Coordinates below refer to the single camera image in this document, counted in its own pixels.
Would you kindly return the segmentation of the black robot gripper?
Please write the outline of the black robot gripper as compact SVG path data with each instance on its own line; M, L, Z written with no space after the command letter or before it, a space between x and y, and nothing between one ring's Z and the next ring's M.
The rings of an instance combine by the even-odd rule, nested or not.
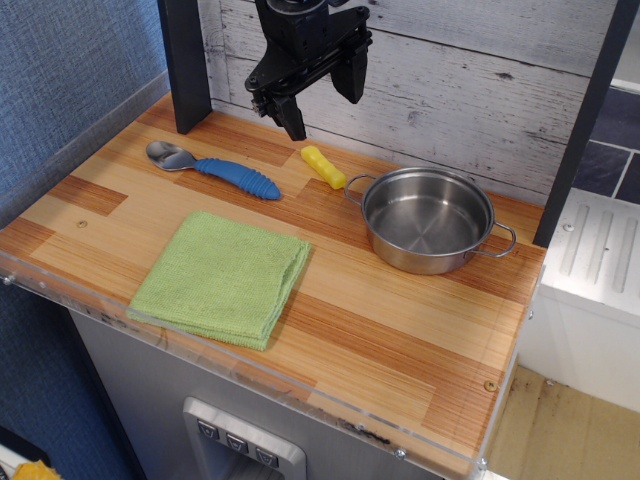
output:
M254 103L271 103L272 118L291 140L306 130L295 96L325 75L352 104L363 96L372 34L370 10L342 10L342 1L258 1L266 52L245 81Z

